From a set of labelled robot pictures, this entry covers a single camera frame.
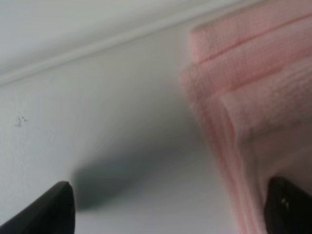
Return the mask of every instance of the pink towel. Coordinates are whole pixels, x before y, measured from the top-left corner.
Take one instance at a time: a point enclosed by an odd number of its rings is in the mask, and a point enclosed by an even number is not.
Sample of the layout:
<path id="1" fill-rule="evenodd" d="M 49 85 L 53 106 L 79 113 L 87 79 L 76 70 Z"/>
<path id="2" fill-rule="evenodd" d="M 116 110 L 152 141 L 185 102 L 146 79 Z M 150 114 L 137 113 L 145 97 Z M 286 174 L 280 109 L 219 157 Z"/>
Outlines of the pink towel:
<path id="1" fill-rule="evenodd" d="M 268 181 L 312 195 L 312 1 L 271 0 L 192 33 L 182 76 L 242 234 L 265 234 Z"/>

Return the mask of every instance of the white wall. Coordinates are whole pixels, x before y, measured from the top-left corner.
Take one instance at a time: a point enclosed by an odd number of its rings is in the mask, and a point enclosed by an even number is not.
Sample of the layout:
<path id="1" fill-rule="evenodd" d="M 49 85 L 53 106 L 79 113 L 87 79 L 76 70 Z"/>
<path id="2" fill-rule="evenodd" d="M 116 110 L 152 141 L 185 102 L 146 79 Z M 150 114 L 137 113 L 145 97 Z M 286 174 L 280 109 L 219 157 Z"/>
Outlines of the white wall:
<path id="1" fill-rule="evenodd" d="M 1 87 L 0 223 L 57 181 L 72 181 L 74 171 L 98 155 L 170 146 L 178 159 L 108 206 L 78 213 L 77 234 L 235 233 L 225 191 L 178 83 L 190 62 L 189 30 L 206 20 Z"/>
<path id="2" fill-rule="evenodd" d="M 1 59 L 131 11 L 157 0 L 0 0 Z"/>

